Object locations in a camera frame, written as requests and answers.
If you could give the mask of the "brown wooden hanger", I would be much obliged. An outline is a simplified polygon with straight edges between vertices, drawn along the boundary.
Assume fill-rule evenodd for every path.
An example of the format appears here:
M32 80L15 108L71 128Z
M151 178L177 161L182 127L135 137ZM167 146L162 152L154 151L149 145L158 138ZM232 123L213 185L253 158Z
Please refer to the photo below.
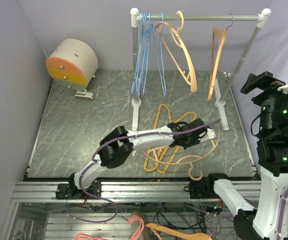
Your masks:
M222 51L226 42L227 30L230 28L235 20L235 16L230 14L232 23L223 29L218 29L216 27L212 30L212 53L211 53L211 71L210 71L210 79L209 79L209 89L208 89L208 98L210 101L212 99L215 87L216 76L219 68L219 63L222 55Z

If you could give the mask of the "beige plastic hanger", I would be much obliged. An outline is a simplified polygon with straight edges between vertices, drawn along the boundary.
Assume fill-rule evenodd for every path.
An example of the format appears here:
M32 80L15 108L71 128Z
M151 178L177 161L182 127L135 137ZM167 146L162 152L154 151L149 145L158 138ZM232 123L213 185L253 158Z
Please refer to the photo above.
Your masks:
M220 140L220 134L213 134L210 138L212 148L205 155L189 154L179 158L176 162L177 153L179 151L179 146L175 147L175 150L172 152L170 158L167 161L163 161L170 147L168 146L159 146L155 148L149 147L146 151L142 151L145 156L144 161L144 171L147 173L157 171L160 174L165 174L170 166L185 166L188 165L187 170L188 177L193 181L200 181L203 177L203 171L199 170L198 176L193 176L194 163L199 162L209 156L218 146Z
M176 15L178 17L180 17L181 24L179 27L174 28L170 23L162 20L161 22L158 22L154 26L154 28L157 31L157 33L159 34L159 36L161 37L161 41L162 41L164 47L166 48L167 52L169 53L169 55L170 55L173 63L175 64L177 70L179 71L179 73L181 74L182 78L187 83L187 85L190 86L190 92L195 93L198 89L195 68L194 68L190 53L189 53L184 41L182 40L182 38L180 36L180 31L184 27L184 16L180 10L178 10L176 12ZM173 42L175 43L175 45L177 47L179 47L183 51L183 54L184 54L184 57L185 57L185 60L186 60L187 66L188 66L188 72L187 73L181 69L180 65L178 64L177 60L175 59L174 55L172 54L170 48L168 47L166 41L164 40L164 37L162 34L162 28L164 26L167 26L169 28Z

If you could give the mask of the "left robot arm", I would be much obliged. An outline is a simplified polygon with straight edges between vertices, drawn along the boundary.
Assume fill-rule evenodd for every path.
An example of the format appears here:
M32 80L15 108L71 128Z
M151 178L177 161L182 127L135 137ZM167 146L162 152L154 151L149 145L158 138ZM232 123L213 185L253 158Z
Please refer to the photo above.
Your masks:
M100 142L89 164L69 177L63 196L68 199L83 197L86 189L101 174L124 164L134 151L154 146L187 149L215 137L215 132L199 118L190 123L171 122L157 129L142 131L126 130L124 126L119 126Z

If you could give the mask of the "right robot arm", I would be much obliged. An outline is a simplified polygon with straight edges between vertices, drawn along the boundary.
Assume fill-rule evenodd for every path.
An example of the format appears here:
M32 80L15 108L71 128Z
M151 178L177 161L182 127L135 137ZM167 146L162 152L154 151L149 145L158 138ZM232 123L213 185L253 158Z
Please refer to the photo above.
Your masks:
M257 120L257 153L261 190L257 207L249 204L223 173L210 174L204 192L219 196L234 217L234 229L242 240L287 240L288 216L288 84L266 71L250 74L241 88L261 93L252 102L261 108Z

